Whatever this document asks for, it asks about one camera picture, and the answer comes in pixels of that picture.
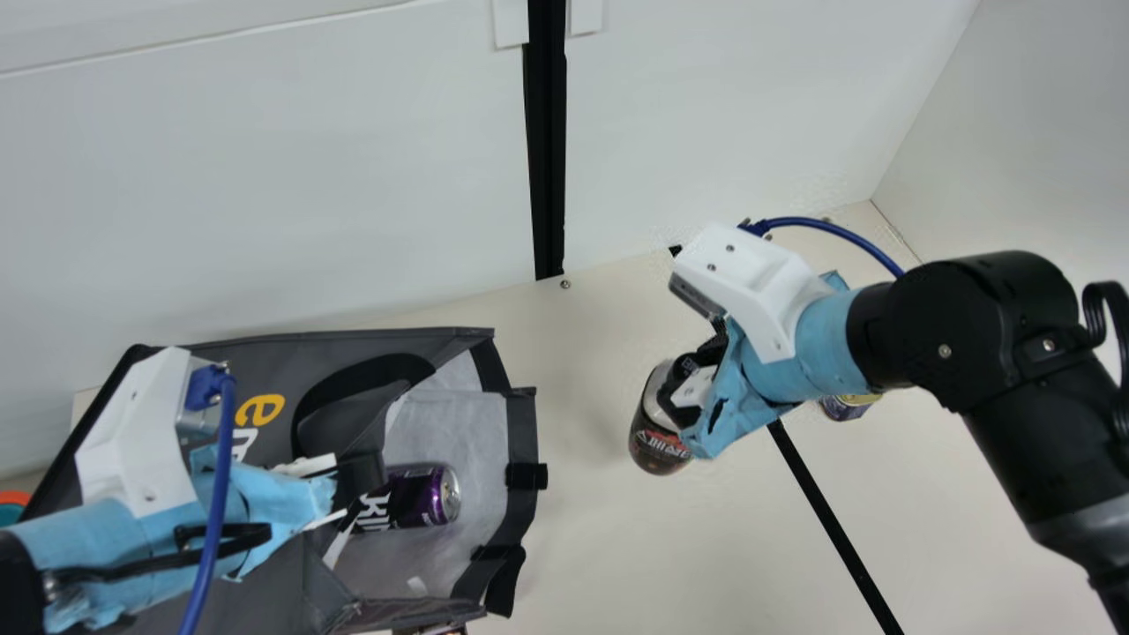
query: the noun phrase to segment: white tabletop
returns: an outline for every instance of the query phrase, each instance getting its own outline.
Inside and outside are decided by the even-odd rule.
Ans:
[[[903,266],[868,203],[834,216]],[[774,232],[852,286],[889,278],[857,247]],[[666,290],[665,252],[358,328],[497,329],[515,385],[537,386],[550,488],[525,538],[515,615],[475,635],[881,633],[767,430],[669,477],[637,468],[628,427],[651,367],[710,336]],[[910,634],[1112,633],[1084,572],[1043,550],[959,417],[920,390],[860,420],[785,418],[902,628]]]

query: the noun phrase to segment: white plastic housing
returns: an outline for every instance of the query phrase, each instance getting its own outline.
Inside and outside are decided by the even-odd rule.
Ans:
[[[724,307],[765,364],[796,356],[800,313],[834,294],[798,254],[720,224],[679,253],[674,273]]]
[[[196,501],[176,435],[193,368],[173,347],[130,368],[75,454],[84,503],[117,498],[142,517]]]

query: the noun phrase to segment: screw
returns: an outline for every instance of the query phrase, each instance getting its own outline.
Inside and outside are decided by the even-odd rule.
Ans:
[[[43,595],[46,598],[49,603],[59,599],[59,579],[56,579],[51,572],[43,574]]]

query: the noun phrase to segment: black bag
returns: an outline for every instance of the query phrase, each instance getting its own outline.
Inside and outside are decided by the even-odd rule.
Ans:
[[[341,331],[185,347],[230,364],[240,405],[235,456],[246,464],[333,452],[339,462],[369,467],[342,480],[357,488],[383,482],[373,456],[386,466],[443,463],[462,489],[455,522],[355,536],[335,569],[322,556],[336,528],[296,537],[242,583],[212,585],[199,633],[349,634],[511,614],[522,537],[548,472],[537,462],[535,391],[510,388],[492,337],[462,328]],[[75,452],[130,366],[157,350],[126,351],[24,520],[81,503]],[[186,601],[158,604],[112,630],[173,633]]]

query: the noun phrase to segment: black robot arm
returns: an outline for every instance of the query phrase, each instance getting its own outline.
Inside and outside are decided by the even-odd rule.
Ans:
[[[1129,635],[1129,399],[1093,349],[1113,316],[1122,375],[1129,297],[1083,293],[1049,261],[1000,252],[934,262],[864,289],[848,340],[867,381],[919,385],[959,412],[1040,545],[1085,567]]]

